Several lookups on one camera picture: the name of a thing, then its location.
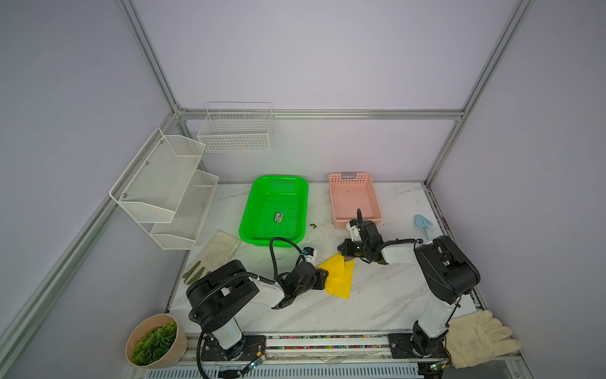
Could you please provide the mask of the green plastic basket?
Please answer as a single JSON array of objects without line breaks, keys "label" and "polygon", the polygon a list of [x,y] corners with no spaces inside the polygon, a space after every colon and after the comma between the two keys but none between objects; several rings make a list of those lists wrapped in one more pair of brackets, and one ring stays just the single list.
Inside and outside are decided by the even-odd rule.
[{"label": "green plastic basket", "polygon": [[252,184],[239,227],[240,239],[268,246],[274,237],[300,243],[306,235],[309,183],[300,177],[266,175]]}]

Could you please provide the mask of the pink plastic basket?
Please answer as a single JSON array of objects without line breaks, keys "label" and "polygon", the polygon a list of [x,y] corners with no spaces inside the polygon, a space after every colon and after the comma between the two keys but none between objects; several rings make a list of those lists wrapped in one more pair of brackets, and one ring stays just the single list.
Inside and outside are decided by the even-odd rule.
[{"label": "pink plastic basket", "polygon": [[369,173],[331,173],[328,175],[333,226],[344,230],[357,218],[358,209],[365,220],[382,221],[382,212]]}]

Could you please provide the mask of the yellow paper napkin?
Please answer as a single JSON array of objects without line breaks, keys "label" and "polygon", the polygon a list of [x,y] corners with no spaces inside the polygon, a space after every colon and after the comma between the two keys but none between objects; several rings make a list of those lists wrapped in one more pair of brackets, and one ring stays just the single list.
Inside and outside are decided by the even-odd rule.
[{"label": "yellow paper napkin", "polygon": [[328,273],[324,288],[328,295],[350,298],[354,268],[355,260],[345,258],[342,254],[335,254],[319,265],[319,269]]}]

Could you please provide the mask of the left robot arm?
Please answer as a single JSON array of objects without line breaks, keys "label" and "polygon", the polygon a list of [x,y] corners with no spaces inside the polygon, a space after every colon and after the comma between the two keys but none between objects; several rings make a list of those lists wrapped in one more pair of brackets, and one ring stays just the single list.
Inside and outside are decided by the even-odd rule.
[{"label": "left robot arm", "polygon": [[[293,270],[279,273],[274,244],[286,243],[298,252]],[[242,378],[260,366],[267,358],[264,336],[244,336],[235,317],[249,303],[257,303],[274,310],[290,306],[304,293],[325,289],[329,272],[315,267],[308,261],[314,249],[301,249],[296,243],[283,237],[269,241],[273,278],[269,279],[248,271],[239,260],[228,262],[217,270],[189,285],[186,297],[191,304],[189,320],[200,326],[196,362],[200,375],[207,378],[202,364],[205,346],[203,338],[209,337],[218,344],[219,354],[227,361],[235,361],[251,355],[251,361],[241,368],[221,370],[218,378]]]}]

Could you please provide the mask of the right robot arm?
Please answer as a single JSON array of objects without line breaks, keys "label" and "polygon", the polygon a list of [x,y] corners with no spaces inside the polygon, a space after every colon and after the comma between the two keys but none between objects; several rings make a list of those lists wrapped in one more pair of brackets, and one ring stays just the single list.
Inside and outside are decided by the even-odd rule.
[{"label": "right robot arm", "polygon": [[480,283],[481,275],[450,237],[433,233],[431,222],[420,220],[415,225],[423,238],[387,241],[374,222],[351,220],[346,225],[350,237],[338,246],[338,251],[346,258],[366,263],[419,266],[431,295],[403,349],[419,358],[429,358],[440,351],[455,308],[462,296]]}]

